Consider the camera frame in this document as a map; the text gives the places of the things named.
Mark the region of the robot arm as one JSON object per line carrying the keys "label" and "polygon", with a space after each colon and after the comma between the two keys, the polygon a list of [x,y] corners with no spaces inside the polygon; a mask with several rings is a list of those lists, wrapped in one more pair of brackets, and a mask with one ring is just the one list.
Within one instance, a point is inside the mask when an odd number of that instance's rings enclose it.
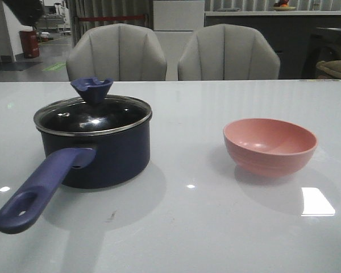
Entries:
{"label": "robot arm", "polygon": [[45,14],[39,0],[3,0],[3,3],[24,26],[35,26]]}

